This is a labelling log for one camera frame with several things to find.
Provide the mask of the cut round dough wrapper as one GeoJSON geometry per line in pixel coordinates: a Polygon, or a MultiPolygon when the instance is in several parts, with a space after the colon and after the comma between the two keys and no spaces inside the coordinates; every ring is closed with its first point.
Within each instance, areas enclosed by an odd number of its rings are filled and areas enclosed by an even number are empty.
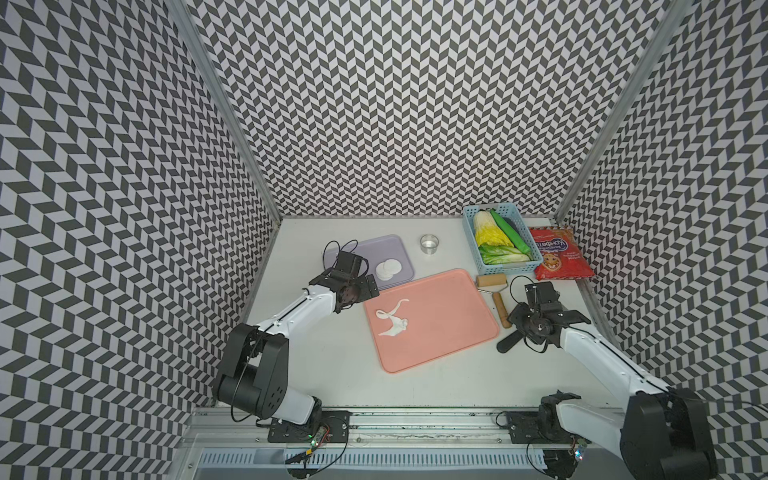
{"type": "Polygon", "coordinates": [[[402,271],[402,264],[396,259],[387,259],[376,266],[376,276],[382,281],[393,279],[402,271]]]}

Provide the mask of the black handled scraper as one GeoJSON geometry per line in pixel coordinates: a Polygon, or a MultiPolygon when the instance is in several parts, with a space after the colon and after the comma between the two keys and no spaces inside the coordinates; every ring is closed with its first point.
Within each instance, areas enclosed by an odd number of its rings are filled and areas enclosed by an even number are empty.
{"type": "Polygon", "coordinates": [[[521,342],[525,338],[525,335],[521,331],[514,331],[498,341],[496,344],[496,350],[500,354],[509,352],[514,346],[521,342]]]}

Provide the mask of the wooden dough roller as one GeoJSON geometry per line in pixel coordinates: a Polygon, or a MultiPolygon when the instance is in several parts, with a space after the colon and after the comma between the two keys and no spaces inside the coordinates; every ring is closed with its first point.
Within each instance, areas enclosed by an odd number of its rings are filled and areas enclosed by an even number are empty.
{"type": "Polygon", "coordinates": [[[502,273],[478,275],[475,284],[481,293],[490,295],[502,327],[510,329],[512,323],[508,320],[508,311],[502,298],[502,291],[509,285],[507,276],[502,273]]]}

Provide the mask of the white dough scrap strip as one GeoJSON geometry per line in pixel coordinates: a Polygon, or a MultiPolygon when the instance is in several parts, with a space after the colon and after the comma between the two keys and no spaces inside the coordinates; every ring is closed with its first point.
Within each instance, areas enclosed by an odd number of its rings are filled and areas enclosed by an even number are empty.
{"type": "Polygon", "coordinates": [[[388,330],[379,333],[379,336],[395,337],[407,330],[408,320],[397,316],[397,312],[403,302],[408,302],[408,299],[401,299],[397,302],[396,306],[390,311],[377,310],[375,315],[382,320],[389,320],[391,326],[388,330]]]}

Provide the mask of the pink tray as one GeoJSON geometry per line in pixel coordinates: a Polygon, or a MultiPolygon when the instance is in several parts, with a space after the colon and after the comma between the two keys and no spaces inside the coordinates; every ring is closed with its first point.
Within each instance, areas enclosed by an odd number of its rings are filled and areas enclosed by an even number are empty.
{"type": "Polygon", "coordinates": [[[464,269],[452,269],[380,293],[363,303],[381,367],[396,374],[490,341],[500,326],[473,279],[464,269]],[[379,336],[389,320],[376,317],[379,309],[392,310],[401,299],[397,316],[408,320],[407,330],[379,336]]]}

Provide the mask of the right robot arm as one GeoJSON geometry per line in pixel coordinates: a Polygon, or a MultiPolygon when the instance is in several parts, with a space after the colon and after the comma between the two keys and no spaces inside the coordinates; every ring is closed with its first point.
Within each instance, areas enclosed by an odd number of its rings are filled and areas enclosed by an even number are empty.
{"type": "Polygon", "coordinates": [[[623,461],[636,479],[713,479],[718,474],[708,412],[702,398],[652,375],[610,343],[578,310],[567,309],[550,282],[530,282],[525,300],[508,315],[513,341],[538,353],[555,347],[577,360],[613,395],[615,408],[597,407],[558,391],[542,397],[529,427],[510,425],[515,443],[569,444],[544,469],[565,479],[588,443],[623,461]]]}

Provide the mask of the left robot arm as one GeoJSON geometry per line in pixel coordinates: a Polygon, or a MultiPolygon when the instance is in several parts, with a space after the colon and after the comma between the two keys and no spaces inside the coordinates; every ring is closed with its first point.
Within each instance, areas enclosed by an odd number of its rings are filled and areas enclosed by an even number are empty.
{"type": "Polygon", "coordinates": [[[214,399],[247,417],[316,431],[322,402],[289,386],[289,340],[332,314],[377,297],[379,289],[368,269],[367,259],[341,250],[287,307],[256,325],[237,325],[218,365],[214,399]]]}

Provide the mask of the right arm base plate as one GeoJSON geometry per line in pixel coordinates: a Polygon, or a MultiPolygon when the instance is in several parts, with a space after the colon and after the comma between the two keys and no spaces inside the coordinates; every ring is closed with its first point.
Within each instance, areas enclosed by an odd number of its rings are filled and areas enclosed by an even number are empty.
{"type": "Polygon", "coordinates": [[[499,425],[506,430],[514,445],[546,444],[573,445],[583,441],[590,443],[584,437],[563,430],[556,420],[553,424],[544,424],[540,415],[531,410],[508,410],[501,413],[499,425]]]}

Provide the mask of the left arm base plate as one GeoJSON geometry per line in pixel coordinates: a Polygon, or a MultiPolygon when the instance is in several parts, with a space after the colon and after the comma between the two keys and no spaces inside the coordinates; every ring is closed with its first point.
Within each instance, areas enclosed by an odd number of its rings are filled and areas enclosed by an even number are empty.
{"type": "Polygon", "coordinates": [[[351,412],[348,410],[321,410],[305,424],[273,420],[268,430],[269,443],[308,444],[324,427],[328,430],[326,443],[345,443],[349,438],[351,412]]]}

